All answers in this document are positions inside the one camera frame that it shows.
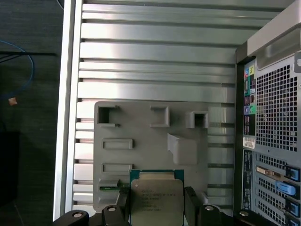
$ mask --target blue cable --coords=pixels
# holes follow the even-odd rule
[[[19,49],[20,51],[26,53],[26,51],[25,51],[24,49],[22,49],[21,47],[18,47],[18,46],[16,46],[16,45],[14,45],[14,44],[12,44],[12,43],[9,43],[9,42],[7,42],[7,41],[2,41],[2,40],[0,40],[0,42],[1,42],[1,43],[4,43],[4,44],[8,44],[8,45],[10,45],[10,46],[13,46],[13,47]],[[32,59],[32,57],[31,57],[30,55],[27,55],[27,56],[28,56],[28,58],[29,58],[29,60],[30,60],[30,62],[31,62],[31,64],[32,64],[32,73],[31,73],[31,75],[30,75],[29,80],[28,80],[23,86],[21,86],[20,88],[16,89],[15,91],[12,91],[12,92],[9,92],[9,93],[0,95],[0,99],[10,99],[10,98],[16,97],[16,95],[17,95],[18,93],[20,93],[20,92],[22,92],[23,90],[25,90],[25,89],[30,85],[30,83],[32,82],[32,80],[33,80],[33,75],[34,75],[34,62],[33,62],[33,59]]]

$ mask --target perforated metal grille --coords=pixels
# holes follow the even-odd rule
[[[261,161],[265,164],[285,170],[285,161],[275,159],[275,158],[272,158],[272,157],[269,157],[269,156],[266,156],[263,154],[257,155],[257,160]]]
[[[285,225],[285,218],[280,216],[278,213],[275,211],[271,210],[269,207],[267,207],[264,203],[261,201],[258,201],[258,206],[257,206],[261,211],[263,211],[265,214],[270,216],[272,219],[274,219],[277,223],[280,225]]]
[[[271,204],[272,206],[275,206],[279,210],[282,210],[283,207],[285,206],[284,203],[282,203],[281,201],[275,199],[273,196],[267,194],[266,192],[264,192],[264,191],[262,191],[260,189],[257,189],[256,193],[263,200],[267,201],[269,204]]]
[[[275,189],[275,185],[270,183],[269,181],[265,180],[265,179],[262,179],[262,178],[258,178],[258,184],[261,185],[262,187],[268,189],[269,191],[281,196],[282,198],[286,198],[287,195],[282,193],[282,192],[279,192]]]
[[[256,79],[256,143],[297,151],[297,77],[290,65]]]

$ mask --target rear i/o panel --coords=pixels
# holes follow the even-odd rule
[[[293,64],[291,56],[259,70],[255,59],[243,75],[242,207],[281,226],[300,225],[300,81]]]

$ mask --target barcode label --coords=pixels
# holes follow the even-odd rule
[[[244,137],[244,147],[254,149],[255,148],[255,138]]]

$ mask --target dark floor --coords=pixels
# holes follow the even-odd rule
[[[1,0],[0,21],[0,40],[26,51],[57,54],[33,57],[35,77],[16,96],[17,105],[10,106],[7,99],[0,99],[0,120],[8,130],[21,133],[18,197],[0,207],[0,225],[49,225],[53,212],[63,11],[56,0]],[[17,49],[0,43],[1,50]],[[0,64],[0,96],[25,84],[30,72],[31,63],[26,56]],[[7,150],[0,146],[0,151]]]

